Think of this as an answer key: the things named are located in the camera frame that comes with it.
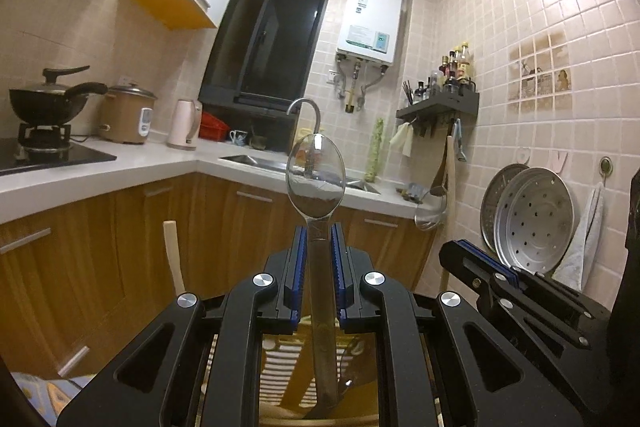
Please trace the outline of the wooden chopstick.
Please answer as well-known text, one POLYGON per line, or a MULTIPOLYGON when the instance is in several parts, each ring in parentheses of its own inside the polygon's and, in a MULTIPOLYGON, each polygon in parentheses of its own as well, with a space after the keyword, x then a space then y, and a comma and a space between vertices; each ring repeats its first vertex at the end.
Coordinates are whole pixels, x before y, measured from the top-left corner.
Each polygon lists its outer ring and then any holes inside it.
POLYGON ((163 222, 164 244, 171 273, 172 283, 174 284, 175 294, 180 296, 186 291, 184 287, 180 251, 178 243, 177 223, 174 220, 165 220, 163 222))

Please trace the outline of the clear plastic spoon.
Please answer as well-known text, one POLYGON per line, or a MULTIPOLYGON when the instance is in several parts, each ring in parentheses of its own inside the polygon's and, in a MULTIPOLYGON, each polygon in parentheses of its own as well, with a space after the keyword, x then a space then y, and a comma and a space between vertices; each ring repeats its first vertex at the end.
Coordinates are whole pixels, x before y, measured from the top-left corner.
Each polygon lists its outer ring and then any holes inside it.
MULTIPOLYGON (((342 178, 345 167, 337 146, 325 135, 318 171, 333 170, 342 178)), ((307 227, 307 274, 311 309, 311 337, 314 350, 317 409, 337 405, 338 378, 335 341, 335 283, 332 265, 330 219, 344 197, 344 185, 316 181, 287 172, 288 197, 303 216, 307 227)))

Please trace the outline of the steel kitchen faucet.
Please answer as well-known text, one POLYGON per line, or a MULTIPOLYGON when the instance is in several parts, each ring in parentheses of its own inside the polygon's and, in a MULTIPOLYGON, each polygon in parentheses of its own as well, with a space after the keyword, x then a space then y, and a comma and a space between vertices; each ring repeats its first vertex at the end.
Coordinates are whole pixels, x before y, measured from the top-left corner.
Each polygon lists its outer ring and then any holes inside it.
POLYGON ((316 169, 322 156, 320 131, 320 108, 311 98, 298 98, 288 106, 288 115, 294 112, 296 126, 292 136, 291 150, 288 153, 288 168, 294 165, 316 169))

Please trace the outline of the perforated steel steamer tray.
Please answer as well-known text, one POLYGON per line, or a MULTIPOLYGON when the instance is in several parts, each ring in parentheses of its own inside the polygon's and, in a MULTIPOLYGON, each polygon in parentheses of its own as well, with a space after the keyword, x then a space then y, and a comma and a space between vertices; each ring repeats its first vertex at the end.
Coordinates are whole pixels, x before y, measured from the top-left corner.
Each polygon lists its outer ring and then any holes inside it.
POLYGON ((565 254, 574 228, 570 190, 547 168, 503 167, 480 204, 480 235, 508 268, 551 272, 565 254))

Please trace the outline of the steel ladle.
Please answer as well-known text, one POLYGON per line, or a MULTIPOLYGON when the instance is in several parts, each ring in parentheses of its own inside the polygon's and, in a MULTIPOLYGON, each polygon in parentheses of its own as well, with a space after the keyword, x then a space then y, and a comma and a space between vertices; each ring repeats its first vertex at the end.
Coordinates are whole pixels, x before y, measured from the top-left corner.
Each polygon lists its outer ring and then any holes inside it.
POLYGON ((416 206, 413 221, 421 231, 430 231, 444 222, 447 211, 447 189, 445 187, 447 165, 451 156, 452 136, 448 135, 445 142, 442 161, 432 182, 432 186, 416 206))

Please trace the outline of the grey hanging towel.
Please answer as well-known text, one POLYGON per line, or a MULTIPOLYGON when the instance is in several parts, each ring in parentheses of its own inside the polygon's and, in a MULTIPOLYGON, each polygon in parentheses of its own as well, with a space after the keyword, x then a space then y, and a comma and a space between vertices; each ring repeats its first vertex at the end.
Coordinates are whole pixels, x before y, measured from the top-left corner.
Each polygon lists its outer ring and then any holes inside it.
POLYGON ((587 285, 600 241, 604 215, 604 184, 593 187, 576 231, 552 280, 582 293, 587 285))

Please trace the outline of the green bottle brush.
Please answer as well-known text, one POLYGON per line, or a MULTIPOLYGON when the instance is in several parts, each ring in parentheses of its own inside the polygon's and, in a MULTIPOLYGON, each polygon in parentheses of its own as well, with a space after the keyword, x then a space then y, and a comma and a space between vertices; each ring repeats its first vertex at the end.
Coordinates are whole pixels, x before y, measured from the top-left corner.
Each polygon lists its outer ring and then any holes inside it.
POLYGON ((384 133, 384 119, 378 117, 373 126, 370 147, 367 158, 366 172, 363 180, 373 183, 378 175, 378 164, 380 163, 380 152, 384 133))

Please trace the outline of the white countertop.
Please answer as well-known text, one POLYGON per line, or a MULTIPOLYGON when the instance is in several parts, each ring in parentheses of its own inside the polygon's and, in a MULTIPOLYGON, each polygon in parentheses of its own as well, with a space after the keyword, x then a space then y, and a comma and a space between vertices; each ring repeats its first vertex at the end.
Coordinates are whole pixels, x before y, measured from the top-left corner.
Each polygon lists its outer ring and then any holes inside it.
POLYGON ((124 145, 92 140, 89 146, 116 158, 2 176, 1 221, 14 221, 78 200, 194 172, 271 192, 288 193, 284 173, 239 165, 229 159, 247 155, 283 162, 286 161, 284 154, 206 140, 198 142, 195 150, 174 150, 153 141, 124 145))

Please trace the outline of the steel sink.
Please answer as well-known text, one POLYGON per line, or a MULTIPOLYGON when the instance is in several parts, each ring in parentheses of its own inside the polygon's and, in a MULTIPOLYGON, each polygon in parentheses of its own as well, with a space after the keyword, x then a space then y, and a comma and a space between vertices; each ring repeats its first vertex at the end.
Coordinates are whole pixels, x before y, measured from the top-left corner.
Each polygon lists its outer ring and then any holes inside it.
POLYGON ((286 165, 285 161, 258 158, 250 155, 222 156, 221 159, 234 162, 235 164, 264 169, 272 172, 292 172, 293 174, 296 174, 296 176, 304 176, 305 178, 313 179, 316 181, 326 181, 334 185, 344 185, 344 187, 346 188, 353 188, 354 190, 361 192, 378 194, 378 190, 374 188, 372 184, 360 179, 353 178, 352 176, 344 176, 344 178, 342 178, 333 170, 318 171, 314 170, 314 168, 309 169, 305 166, 297 165, 294 165, 292 168, 288 168, 288 165, 286 165))

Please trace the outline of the pink electric kettle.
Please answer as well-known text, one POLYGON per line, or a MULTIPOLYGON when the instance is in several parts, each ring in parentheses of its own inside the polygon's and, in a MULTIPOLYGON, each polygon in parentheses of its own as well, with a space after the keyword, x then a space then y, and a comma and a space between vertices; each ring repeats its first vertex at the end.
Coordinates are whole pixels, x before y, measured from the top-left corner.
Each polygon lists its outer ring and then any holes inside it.
POLYGON ((180 98, 172 113, 166 145, 178 150, 195 150, 201 119, 202 104, 199 101, 180 98))

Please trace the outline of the white gas water heater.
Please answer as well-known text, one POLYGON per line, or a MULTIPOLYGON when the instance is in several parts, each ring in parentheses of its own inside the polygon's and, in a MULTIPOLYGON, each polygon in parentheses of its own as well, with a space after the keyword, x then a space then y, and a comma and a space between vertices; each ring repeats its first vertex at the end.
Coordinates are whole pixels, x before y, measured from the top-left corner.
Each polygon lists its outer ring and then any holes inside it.
POLYGON ((346 0, 336 50, 346 56, 392 66, 402 0, 346 0))

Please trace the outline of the brown rice cooker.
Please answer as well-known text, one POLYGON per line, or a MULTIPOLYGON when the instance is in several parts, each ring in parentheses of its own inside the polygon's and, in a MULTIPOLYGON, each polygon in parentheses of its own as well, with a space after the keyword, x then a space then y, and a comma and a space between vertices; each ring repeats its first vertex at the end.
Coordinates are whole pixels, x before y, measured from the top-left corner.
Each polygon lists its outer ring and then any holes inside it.
POLYGON ((122 144, 143 144, 151 131, 156 96, 135 83, 116 84, 104 94, 98 135, 122 144))

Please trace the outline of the black gas stove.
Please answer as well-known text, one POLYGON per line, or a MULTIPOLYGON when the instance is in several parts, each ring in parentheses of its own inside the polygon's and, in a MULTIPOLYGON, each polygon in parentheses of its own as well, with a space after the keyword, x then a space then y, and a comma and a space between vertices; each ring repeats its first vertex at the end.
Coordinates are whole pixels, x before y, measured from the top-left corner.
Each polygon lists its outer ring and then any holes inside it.
POLYGON ((42 169, 114 161, 116 156, 75 143, 70 125, 29 126, 20 124, 15 139, 1 140, 2 176, 42 169))

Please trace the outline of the black wok with lid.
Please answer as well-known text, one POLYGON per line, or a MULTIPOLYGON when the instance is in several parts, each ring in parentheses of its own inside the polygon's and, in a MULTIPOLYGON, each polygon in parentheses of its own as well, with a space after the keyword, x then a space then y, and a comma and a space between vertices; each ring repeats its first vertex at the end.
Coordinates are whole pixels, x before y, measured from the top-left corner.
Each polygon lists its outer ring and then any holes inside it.
POLYGON ((74 87, 59 83, 58 78, 85 72, 89 65, 42 71, 44 81, 25 88, 9 90, 10 103, 17 118, 29 126, 63 126, 85 107, 88 96, 107 94, 103 82, 82 82, 74 87))

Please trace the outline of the black wall spice shelf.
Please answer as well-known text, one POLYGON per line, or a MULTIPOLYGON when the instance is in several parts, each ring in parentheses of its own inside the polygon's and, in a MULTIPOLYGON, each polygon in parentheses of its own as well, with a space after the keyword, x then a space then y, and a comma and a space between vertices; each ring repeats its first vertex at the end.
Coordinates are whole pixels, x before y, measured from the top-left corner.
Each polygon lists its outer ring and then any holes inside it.
POLYGON ((450 121, 456 114, 477 116, 480 95, 465 90, 463 94, 440 92, 427 100, 397 109, 395 117, 408 122, 414 131, 424 136, 433 134, 439 121, 450 121))

